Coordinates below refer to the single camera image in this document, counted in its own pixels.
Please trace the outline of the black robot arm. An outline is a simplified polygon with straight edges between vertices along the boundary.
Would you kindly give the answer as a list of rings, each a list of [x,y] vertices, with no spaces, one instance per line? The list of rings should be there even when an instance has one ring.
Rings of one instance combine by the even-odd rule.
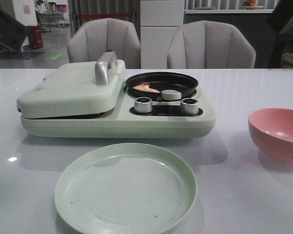
[[[19,52],[30,29],[0,9],[0,49]]]

